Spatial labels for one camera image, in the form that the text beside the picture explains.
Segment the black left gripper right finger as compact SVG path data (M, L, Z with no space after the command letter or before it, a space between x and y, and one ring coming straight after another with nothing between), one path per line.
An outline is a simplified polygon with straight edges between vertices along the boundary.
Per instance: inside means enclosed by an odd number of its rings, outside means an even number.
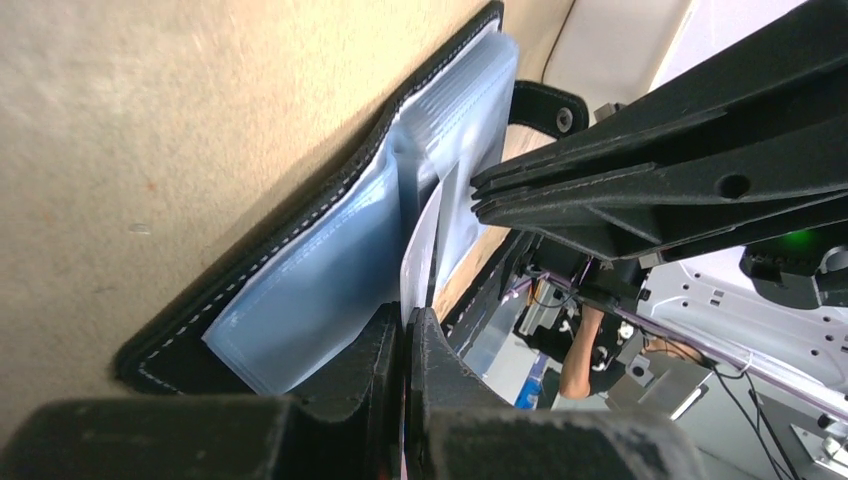
M645 411L521 410L450 348L430 308L407 326L411 479L703 479L694 444Z

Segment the black leather card holder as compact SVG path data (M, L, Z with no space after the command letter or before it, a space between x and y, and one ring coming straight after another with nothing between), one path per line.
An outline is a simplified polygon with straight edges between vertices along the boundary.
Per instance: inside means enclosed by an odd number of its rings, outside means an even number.
M127 387L163 395L282 395L327 364L385 303L400 303L414 225L443 190L431 288L483 226L473 176L499 164L509 125L584 130L582 99L517 78L519 47L491 1L392 93L376 123L303 205L190 289L116 354Z

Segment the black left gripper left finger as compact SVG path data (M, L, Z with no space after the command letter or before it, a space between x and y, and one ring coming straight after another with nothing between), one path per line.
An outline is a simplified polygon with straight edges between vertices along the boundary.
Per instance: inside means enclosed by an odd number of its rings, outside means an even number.
M47 404L1 452L5 479L395 479L401 327L380 306L355 341L283 396Z

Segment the white magnetic stripe card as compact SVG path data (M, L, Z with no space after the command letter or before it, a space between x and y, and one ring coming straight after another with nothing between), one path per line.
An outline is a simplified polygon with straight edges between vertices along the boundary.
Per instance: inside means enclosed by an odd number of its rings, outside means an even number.
M424 205L404 253L400 269L400 318L406 330L415 308L426 305L430 285L430 272L437 241L439 215L443 190L456 177L458 166L453 166L444 179L440 179Z

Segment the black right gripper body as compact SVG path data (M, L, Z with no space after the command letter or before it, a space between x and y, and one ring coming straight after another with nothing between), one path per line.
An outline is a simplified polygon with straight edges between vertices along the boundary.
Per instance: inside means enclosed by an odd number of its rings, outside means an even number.
M847 305L847 227L814 225L795 231L743 225L632 258L603 259L551 240L532 253L529 271L604 312L634 312L650 298L642 282L661 265L741 246L731 264L763 299L801 310Z

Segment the person's forearm in background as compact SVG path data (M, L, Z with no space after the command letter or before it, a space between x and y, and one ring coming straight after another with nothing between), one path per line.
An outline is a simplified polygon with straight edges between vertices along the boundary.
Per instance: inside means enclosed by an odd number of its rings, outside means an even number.
M590 380L594 341L603 318L602 311L582 306L581 324L564 358L560 374L559 394L565 399L581 400L608 390L602 382L593 384Z

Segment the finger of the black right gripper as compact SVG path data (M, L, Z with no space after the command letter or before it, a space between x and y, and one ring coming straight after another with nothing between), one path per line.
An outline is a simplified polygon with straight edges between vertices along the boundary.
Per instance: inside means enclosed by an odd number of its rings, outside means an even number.
M847 217L847 5L807 1L596 125L473 179L487 225L677 260Z

